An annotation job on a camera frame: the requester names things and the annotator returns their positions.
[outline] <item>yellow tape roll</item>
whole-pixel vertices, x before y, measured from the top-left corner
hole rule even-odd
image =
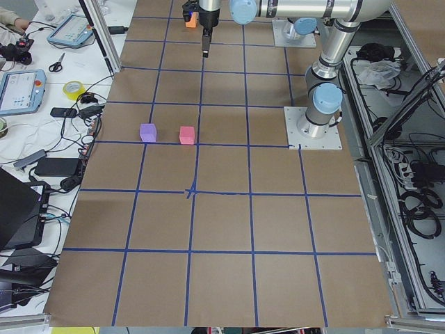
[[[86,92],[85,86],[80,81],[70,81],[63,86],[63,92],[70,100],[76,101],[77,98]]]

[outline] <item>purple cube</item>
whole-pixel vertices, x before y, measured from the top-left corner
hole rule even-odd
[[[156,126],[153,123],[143,123],[140,125],[140,139],[144,143],[156,142]]]

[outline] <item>plastic bag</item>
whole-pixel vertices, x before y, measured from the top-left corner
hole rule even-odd
[[[369,64],[357,77],[362,85],[375,86],[377,89],[390,88],[393,78],[401,72],[401,66],[394,61],[378,61]]]

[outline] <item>yellow object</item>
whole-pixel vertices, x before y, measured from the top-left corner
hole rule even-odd
[[[70,81],[63,86],[63,92],[70,100],[76,101],[80,95],[86,92],[86,89],[80,81]]]
[[[192,13],[192,18],[190,21],[186,22],[187,28],[196,28],[197,27],[197,12]]]
[[[99,334],[100,327],[54,327],[51,334]]]

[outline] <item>light blue cap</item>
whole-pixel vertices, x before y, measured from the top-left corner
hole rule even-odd
[[[255,0],[230,0],[232,19],[238,24],[247,24],[257,16],[257,2]]]
[[[301,17],[293,24],[298,35],[308,35],[317,29],[317,20],[313,17]]]
[[[343,101],[343,93],[333,83],[322,83],[314,93],[314,106],[325,115],[335,113]]]

